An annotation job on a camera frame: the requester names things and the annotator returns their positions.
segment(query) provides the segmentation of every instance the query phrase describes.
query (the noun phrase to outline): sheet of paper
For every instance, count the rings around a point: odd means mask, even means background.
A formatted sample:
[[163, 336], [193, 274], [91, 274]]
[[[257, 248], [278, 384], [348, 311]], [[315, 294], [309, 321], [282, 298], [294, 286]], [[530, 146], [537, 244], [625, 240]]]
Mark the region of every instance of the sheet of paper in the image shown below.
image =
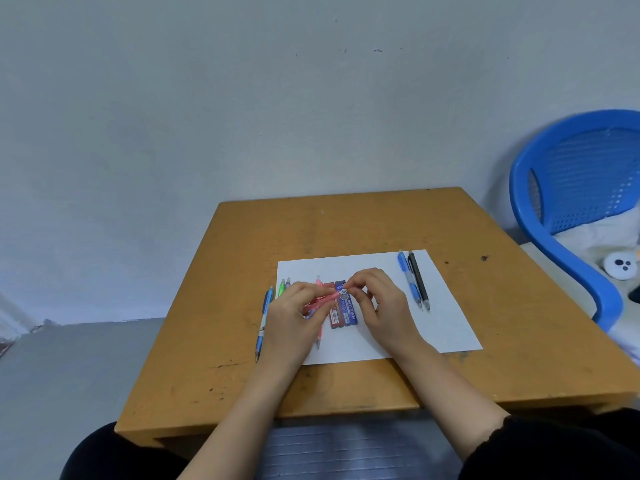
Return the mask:
[[[313, 283], [319, 274], [323, 282], [329, 283], [348, 280], [361, 269], [379, 267], [407, 295], [413, 320], [421, 336], [439, 352], [482, 349], [471, 325], [469, 325], [458, 302], [449, 291], [427, 251], [414, 250], [413, 254], [418, 262], [422, 281], [429, 295], [430, 314], [424, 310], [420, 311], [413, 300], [409, 284], [398, 264], [397, 253], [280, 261], [275, 289], [280, 285], [282, 279], [291, 278], [292, 283], [296, 281]], [[369, 333], [358, 302], [354, 298], [352, 298], [352, 302], [358, 317], [358, 324], [332, 329], [329, 320], [325, 320], [320, 349], [313, 346], [305, 365], [389, 357]]]

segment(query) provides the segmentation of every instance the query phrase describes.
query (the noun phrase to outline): floor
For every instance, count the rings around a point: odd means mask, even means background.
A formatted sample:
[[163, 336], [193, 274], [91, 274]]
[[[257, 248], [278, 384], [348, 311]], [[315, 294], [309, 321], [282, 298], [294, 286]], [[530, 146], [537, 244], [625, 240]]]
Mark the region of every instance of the floor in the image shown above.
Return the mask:
[[[82, 439], [118, 418], [162, 319], [45, 326], [0, 358], [0, 472], [57, 479]], [[279, 424], [258, 478], [453, 479], [460, 460], [423, 411]]]

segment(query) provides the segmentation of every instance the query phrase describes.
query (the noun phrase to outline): blue plastic chair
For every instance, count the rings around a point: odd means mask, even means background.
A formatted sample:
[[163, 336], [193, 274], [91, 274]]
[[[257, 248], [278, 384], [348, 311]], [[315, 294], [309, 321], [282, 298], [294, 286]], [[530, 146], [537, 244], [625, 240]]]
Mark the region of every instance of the blue plastic chair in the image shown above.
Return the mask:
[[587, 112], [542, 131], [513, 163], [509, 193], [524, 233], [590, 293], [598, 307], [593, 320], [609, 331], [622, 314], [620, 293], [553, 235], [636, 205], [640, 112]]

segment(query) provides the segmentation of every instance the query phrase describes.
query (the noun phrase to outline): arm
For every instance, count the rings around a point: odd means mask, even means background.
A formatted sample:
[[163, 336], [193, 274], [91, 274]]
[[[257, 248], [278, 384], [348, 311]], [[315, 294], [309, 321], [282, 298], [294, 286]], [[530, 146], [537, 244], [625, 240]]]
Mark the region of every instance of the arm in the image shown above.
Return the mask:
[[294, 283], [269, 306], [260, 361], [231, 411], [179, 480], [253, 477], [271, 421], [332, 304], [318, 308], [309, 319], [303, 318], [302, 307], [332, 291], [311, 283]]
[[[501, 428], [509, 414], [455, 371], [415, 326], [406, 296], [380, 269], [365, 269], [344, 285], [364, 316], [373, 338], [411, 382], [456, 452], [465, 460]], [[376, 299], [375, 309], [372, 298]]]

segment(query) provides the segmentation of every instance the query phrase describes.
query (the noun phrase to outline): table top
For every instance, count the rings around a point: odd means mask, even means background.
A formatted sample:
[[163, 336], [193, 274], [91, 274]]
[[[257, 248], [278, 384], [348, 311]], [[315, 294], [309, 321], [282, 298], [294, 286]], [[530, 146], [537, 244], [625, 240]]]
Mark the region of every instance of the table top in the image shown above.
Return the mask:
[[[218, 206], [117, 432], [151, 445], [219, 423], [254, 366], [278, 261], [400, 249], [433, 259], [483, 346], [447, 356], [496, 402], [640, 391], [640, 370], [460, 188], [236, 201]], [[380, 359], [302, 367], [278, 417], [418, 407], [395, 362]]]

